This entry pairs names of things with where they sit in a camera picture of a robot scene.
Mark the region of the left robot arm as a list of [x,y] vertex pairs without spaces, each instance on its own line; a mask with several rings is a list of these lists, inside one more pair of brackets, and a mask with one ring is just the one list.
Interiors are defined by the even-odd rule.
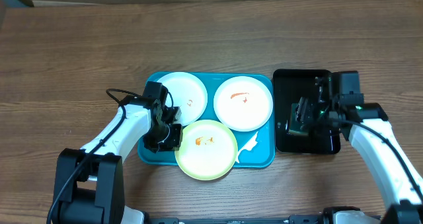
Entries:
[[125,92],[112,121],[80,149],[58,156],[47,223],[145,223],[144,212],[126,205],[123,163],[138,141],[153,152],[179,149],[181,111],[166,106],[172,95],[148,82],[143,94]]

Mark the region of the yellow-green plate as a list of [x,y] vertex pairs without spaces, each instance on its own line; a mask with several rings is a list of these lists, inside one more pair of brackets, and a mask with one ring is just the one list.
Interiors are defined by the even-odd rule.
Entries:
[[186,175],[209,181],[233,168],[237,151],[237,140],[227,126],[215,120],[198,120],[183,129],[180,148],[174,155]]

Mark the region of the green yellow sponge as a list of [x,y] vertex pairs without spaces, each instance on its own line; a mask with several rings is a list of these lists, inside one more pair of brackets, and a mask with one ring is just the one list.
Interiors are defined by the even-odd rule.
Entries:
[[304,111],[300,109],[298,103],[291,105],[291,112],[288,119],[287,131],[291,135],[308,136],[310,131],[304,120]]

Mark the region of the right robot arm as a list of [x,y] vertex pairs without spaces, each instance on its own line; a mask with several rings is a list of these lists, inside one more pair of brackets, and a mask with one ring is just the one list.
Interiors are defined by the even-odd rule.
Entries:
[[380,223],[422,222],[422,177],[401,149],[378,103],[366,103],[357,71],[315,77],[317,93],[291,106],[290,123],[299,133],[341,133],[360,154],[386,213]]

